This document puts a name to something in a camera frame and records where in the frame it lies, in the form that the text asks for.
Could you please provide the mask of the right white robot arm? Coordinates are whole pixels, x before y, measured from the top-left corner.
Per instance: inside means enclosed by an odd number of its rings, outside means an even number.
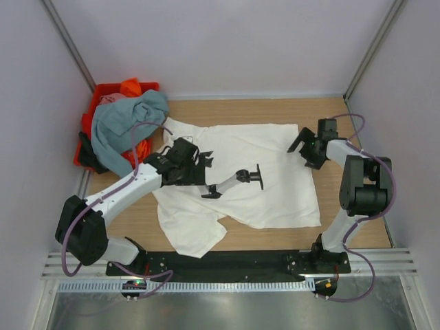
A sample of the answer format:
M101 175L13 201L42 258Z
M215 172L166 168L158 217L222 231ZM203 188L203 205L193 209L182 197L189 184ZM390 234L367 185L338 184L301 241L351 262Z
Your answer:
M303 128L287 150L298 151L305 166L319 170L334 161L343 170L339 189L340 210L318 236L311 250L300 253L296 263L316 272L330 272L348 263L348 244L366 222L383 217L395 200L392 162L356 147L337 132L335 118L320 119L318 132Z

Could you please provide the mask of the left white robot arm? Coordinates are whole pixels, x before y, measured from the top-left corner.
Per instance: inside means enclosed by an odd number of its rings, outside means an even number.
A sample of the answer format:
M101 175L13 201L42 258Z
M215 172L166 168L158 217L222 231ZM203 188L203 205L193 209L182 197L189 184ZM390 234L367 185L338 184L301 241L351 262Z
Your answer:
M81 265L99 260L116 262L130 274L140 274L146 259L140 245L129 238L111 238L111 222L137 200L164 186L203 186L212 153L180 137L172 146L150 154L126 177L86 198L66 200L56 229L63 254L72 254Z

